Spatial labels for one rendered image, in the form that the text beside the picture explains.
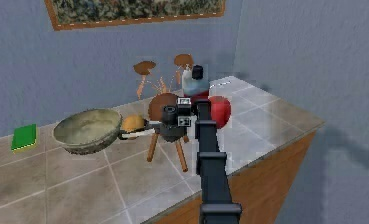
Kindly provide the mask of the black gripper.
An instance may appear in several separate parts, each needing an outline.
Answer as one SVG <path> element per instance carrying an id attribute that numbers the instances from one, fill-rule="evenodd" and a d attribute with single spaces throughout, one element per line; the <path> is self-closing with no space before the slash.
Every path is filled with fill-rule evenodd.
<path id="1" fill-rule="evenodd" d="M 176 106 L 167 105 L 162 109 L 161 122 L 144 120 L 144 131 L 120 132 L 118 138 L 121 140 L 152 135 L 160 128 L 160 135 L 167 142 L 175 142 L 187 134 L 188 117 L 179 116 Z"/>

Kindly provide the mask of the brown potato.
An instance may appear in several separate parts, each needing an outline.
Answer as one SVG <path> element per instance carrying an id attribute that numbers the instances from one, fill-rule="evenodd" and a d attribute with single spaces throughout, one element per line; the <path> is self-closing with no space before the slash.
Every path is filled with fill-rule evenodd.
<path id="1" fill-rule="evenodd" d="M 143 129 L 145 126 L 144 118 L 141 115 L 133 114 L 127 116 L 123 122 L 121 129 L 127 133 Z"/>

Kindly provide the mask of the pale blue bottle black cap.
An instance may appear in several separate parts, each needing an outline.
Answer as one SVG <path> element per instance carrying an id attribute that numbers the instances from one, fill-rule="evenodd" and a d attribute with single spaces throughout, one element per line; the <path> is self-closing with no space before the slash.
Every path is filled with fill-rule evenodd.
<path id="1" fill-rule="evenodd" d="M 183 71 L 182 89 L 184 96 L 192 101 L 208 98 L 210 82 L 208 77 L 204 75 L 204 69 L 201 65 L 194 65 Z"/>

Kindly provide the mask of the wooden counter with tiled top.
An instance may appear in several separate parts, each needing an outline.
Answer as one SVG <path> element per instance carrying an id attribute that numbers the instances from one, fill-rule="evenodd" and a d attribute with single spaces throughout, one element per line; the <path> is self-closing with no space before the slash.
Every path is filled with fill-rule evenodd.
<path id="1" fill-rule="evenodd" d="M 239 224 L 273 224 L 323 120 L 234 76 L 212 84 L 232 103 L 219 131 L 227 152 L 231 194 L 243 207 Z M 201 179 L 197 142 L 183 149 L 159 142 L 146 160 L 150 137 L 115 141 L 93 155 L 66 152 L 39 131 L 36 147 L 12 153 L 0 138 L 0 224 L 198 224 Z"/>

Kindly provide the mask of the green book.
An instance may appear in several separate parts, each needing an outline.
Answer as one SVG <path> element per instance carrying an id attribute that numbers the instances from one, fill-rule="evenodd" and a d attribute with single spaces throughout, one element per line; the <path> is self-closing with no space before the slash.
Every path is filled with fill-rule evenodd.
<path id="1" fill-rule="evenodd" d="M 18 127 L 14 130 L 11 151 L 17 152 L 28 147 L 34 146 L 37 142 L 37 126 L 30 124 Z"/>

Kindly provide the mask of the wood-framed wall picture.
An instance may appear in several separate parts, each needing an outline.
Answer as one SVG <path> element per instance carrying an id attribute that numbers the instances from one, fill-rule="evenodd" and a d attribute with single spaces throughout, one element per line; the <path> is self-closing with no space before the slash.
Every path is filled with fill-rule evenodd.
<path id="1" fill-rule="evenodd" d="M 44 0 L 55 31 L 222 17 L 226 0 Z"/>

